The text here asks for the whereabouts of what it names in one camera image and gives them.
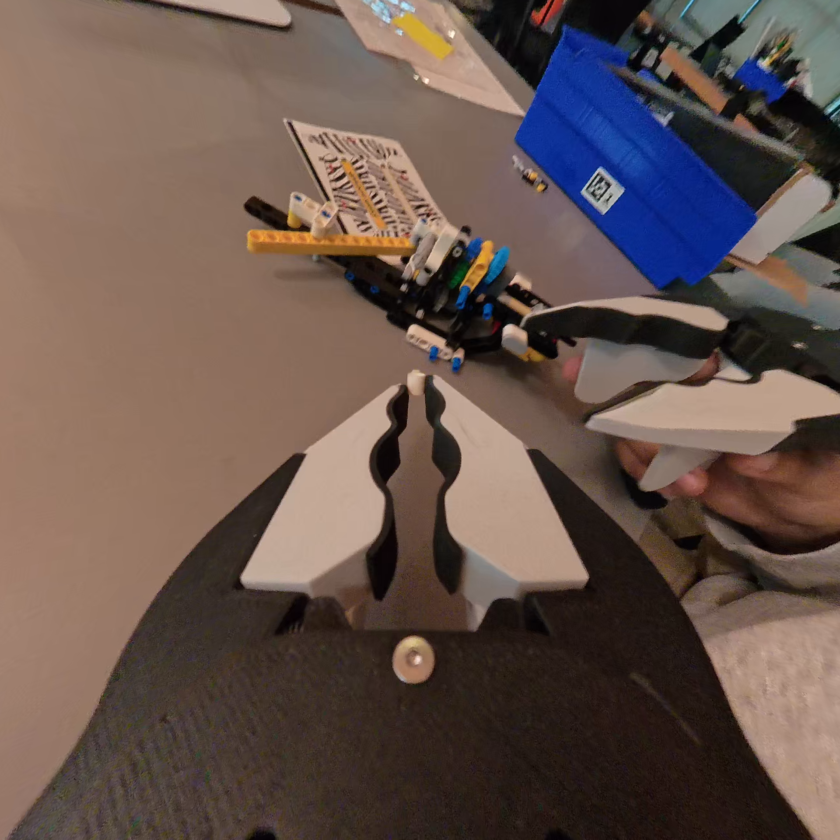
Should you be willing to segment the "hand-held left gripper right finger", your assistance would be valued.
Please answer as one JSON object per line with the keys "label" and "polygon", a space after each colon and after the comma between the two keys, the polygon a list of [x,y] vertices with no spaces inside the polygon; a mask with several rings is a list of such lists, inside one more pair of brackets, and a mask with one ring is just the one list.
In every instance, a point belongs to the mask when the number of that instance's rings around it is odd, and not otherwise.
{"label": "hand-held left gripper right finger", "polygon": [[426,377],[424,400],[444,479],[434,567],[446,591],[467,603],[469,628],[499,600],[584,589],[590,575],[528,447],[438,376]]}

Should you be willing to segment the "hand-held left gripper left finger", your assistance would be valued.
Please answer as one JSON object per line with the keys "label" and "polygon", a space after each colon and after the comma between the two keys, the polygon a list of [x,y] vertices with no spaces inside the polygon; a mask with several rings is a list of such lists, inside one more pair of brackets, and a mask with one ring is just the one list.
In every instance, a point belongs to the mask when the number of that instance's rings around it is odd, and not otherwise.
{"label": "hand-held left gripper left finger", "polygon": [[297,459],[295,473],[241,576],[244,589],[332,598],[352,627],[385,597],[398,544],[387,483],[410,395],[392,385]]}

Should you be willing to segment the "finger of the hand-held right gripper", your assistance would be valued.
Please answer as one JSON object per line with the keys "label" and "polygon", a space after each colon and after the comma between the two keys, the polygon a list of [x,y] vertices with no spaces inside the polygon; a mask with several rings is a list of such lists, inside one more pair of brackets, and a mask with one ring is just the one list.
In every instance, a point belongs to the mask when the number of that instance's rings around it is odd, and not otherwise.
{"label": "finger of the hand-held right gripper", "polygon": [[750,381],[663,384],[593,413],[585,426],[657,446],[638,481],[641,490],[655,491],[724,454],[838,453],[839,395],[789,371],[766,371]]}
{"label": "finger of the hand-held right gripper", "polygon": [[579,301],[532,311],[524,337],[585,341],[574,387],[583,403],[605,403],[644,382],[696,375],[725,337],[729,320],[705,306],[663,297]]}

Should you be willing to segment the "lego vehicle model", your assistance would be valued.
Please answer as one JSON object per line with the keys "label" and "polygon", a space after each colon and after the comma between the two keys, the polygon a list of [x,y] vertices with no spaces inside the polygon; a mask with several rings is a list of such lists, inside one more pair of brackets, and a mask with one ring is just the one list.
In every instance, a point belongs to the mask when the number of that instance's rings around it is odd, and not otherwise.
{"label": "lego vehicle model", "polygon": [[524,330],[525,317],[549,303],[511,268],[507,247],[473,238],[468,226],[435,227],[422,217],[405,236],[345,234],[334,203],[299,192],[290,195],[286,212],[257,196],[244,210],[263,226],[247,234],[250,253],[309,256],[336,266],[412,346],[453,372],[480,354],[507,351],[538,363],[557,359],[559,343],[576,344]]}

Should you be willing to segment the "person's right forearm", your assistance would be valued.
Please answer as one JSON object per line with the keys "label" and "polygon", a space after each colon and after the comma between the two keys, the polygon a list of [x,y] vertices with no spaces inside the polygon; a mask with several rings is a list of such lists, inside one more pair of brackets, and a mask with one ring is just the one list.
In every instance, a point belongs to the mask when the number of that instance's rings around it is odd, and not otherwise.
{"label": "person's right forearm", "polygon": [[673,502],[639,540],[735,718],[814,838],[839,838],[839,549],[772,553]]}

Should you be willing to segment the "yellow lego plate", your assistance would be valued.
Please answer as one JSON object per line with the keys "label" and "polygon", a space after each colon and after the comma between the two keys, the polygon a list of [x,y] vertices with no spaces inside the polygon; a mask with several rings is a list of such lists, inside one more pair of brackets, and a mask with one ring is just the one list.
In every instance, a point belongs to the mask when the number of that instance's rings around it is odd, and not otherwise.
{"label": "yellow lego plate", "polygon": [[424,50],[436,60],[444,60],[454,51],[451,42],[426,26],[413,13],[403,13],[392,19],[394,31],[411,39],[420,49]]}

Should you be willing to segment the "person's right hand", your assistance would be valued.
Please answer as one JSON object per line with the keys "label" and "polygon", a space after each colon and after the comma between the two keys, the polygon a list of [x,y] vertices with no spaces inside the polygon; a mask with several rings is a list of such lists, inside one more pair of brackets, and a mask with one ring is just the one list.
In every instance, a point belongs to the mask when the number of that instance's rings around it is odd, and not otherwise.
{"label": "person's right hand", "polygon": [[817,450],[726,455],[663,488],[696,499],[772,553],[808,553],[839,540],[839,455]]}

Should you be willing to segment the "white cardboard box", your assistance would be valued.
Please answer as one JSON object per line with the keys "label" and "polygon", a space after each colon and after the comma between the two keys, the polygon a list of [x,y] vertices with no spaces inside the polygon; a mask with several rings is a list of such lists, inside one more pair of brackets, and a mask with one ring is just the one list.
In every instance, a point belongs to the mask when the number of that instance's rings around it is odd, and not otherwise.
{"label": "white cardboard box", "polygon": [[794,301],[806,303],[807,284],[773,252],[787,243],[803,225],[834,205],[829,182],[809,165],[803,166],[761,206],[757,220],[724,260],[752,272]]}

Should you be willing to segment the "blue storage bin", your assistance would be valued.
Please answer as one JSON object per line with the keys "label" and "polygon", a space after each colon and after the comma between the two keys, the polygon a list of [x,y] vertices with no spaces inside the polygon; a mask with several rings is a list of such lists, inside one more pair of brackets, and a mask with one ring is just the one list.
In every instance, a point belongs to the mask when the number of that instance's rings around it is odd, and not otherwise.
{"label": "blue storage bin", "polygon": [[694,286],[757,214],[617,75],[626,64],[563,28],[515,141],[654,287]]}

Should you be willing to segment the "dark grey board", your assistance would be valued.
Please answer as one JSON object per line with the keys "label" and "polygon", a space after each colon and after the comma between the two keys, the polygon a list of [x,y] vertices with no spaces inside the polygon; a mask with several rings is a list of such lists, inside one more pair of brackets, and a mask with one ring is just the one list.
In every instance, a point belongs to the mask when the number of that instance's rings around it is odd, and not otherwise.
{"label": "dark grey board", "polygon": [[741,128],[713,113],[705,104],[680,96],[630,69],[618,66],[609,69],[636,94],[672,112],[668,121],[670,131],[754,211],[759,211],[788,182],[813,173],[803,154],[787,144]]}

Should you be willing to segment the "blue bin with tools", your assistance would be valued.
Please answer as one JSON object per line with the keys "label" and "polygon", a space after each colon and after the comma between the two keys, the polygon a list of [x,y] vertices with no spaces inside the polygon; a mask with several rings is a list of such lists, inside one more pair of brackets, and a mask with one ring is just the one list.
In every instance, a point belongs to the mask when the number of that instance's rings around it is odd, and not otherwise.
{"label": "blue bin with tools", "polygon": [[763,94],[768,103],[778,101],[787,92],[786,83],[754,58],[746,59],[733,74],[732,80],[752,92]]}

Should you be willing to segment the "clear plastic bag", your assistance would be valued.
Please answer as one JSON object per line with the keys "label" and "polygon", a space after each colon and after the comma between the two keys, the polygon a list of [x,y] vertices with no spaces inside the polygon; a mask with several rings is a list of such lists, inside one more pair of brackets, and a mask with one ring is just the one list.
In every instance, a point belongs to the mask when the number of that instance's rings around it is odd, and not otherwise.
{"label": "clear plastic bag", "polygon": [[[426,1],[337,1],[362,44],[370,52],[401,60],[425,86],[481,107],[522,117],[523,109],[499,82],[444,5]],[[392,19],[413,13],[451,42],[454,51],[435,59],[408,37],[397,34]]]}

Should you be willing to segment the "zebra striped sticker sheet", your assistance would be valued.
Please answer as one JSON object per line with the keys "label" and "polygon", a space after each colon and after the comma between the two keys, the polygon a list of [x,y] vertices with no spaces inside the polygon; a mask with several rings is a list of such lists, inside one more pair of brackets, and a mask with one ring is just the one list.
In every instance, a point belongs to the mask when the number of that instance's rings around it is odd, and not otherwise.
{"label": "zebra striped sticker sheet", "polygon": [[318,204],[333,203],[348,235],[408,237],[418,222],[449,228],[414,163],[396,140],[284,119],[314,181]]}

